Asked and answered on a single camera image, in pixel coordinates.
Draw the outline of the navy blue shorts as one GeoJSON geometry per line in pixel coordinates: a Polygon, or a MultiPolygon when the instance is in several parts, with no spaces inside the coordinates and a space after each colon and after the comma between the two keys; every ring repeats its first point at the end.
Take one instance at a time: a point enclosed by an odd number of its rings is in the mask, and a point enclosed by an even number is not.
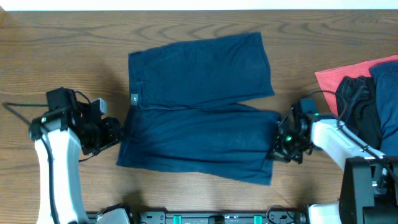
{"type": "Polygon", "coordinates": [[[274,94],[260,33],[133,52],[128,71],[117,165],[271,183],[267,154],[280,114],[246,104],[274,94]]]}

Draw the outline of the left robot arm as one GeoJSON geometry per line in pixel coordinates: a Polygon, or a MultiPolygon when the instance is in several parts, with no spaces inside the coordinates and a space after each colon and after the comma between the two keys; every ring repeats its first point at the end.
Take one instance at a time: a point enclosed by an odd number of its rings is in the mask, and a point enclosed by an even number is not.
{"type": "Polygon", "coordinates": [[[58,88],[46,93],[48,111],[33,119],[30,138],[40,167],[38,223],[130,223],[125,205],[113,205],[97,214],[83,204],[79,165],[87,158],[120,143],[123,129],[107,117],[106,102],[78,101],[79,91],[58,88]]]}

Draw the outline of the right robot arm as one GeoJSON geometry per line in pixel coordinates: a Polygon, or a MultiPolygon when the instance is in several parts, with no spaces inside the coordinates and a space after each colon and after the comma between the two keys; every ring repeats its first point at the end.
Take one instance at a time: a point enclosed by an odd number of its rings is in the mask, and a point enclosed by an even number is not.
{"type": "Polygon", "coordinates": [[[304,152],[314,149],[343,171],[340,197],[287,212],[279,223],[397,223],[397,158],[367,146],[344,122],[302,98],[278,121],[268,156],[300,164],[304,152]]]}

